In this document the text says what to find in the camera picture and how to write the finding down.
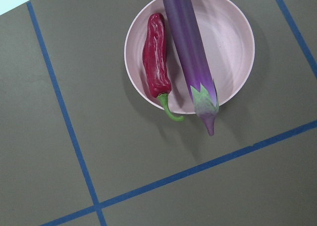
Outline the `red chili pepper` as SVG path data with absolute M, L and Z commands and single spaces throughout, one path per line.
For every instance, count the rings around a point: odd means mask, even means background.
M 142 62 L 151 96 L 160 102 L 171 120 L 183 121 L 184 117 L 175 116 L 168 106 L 171 82 L 167 74 L 165 21 L 161 13 L 153 13 L 148 19 Z

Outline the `purple eggplant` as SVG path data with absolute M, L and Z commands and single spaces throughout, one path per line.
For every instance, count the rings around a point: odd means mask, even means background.
M 163 5 L 194 111 L 213 136 L 219 102 L 192 2 L 163 0 Z

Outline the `pink plate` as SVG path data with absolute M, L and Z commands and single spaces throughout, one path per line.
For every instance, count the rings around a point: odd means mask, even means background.
M 230 0 L 191 0 L 202 36 L 210 72 L 220 105 L 225 104 L 245 84 L 255 58 L 255 41 L 243 12 Z M 165 14 L 163 0 L 152 0 L 135 17 L 128 30 L 124 60 L 136 91 L 150 104 L 160 108 L 146 81 L 142 51 L 151 14 Z M 172 84 L 168 104 L 173 113 L 193 114 L 192 103 L 178 54 L 170 33 L 166 35 L 167 70 Z

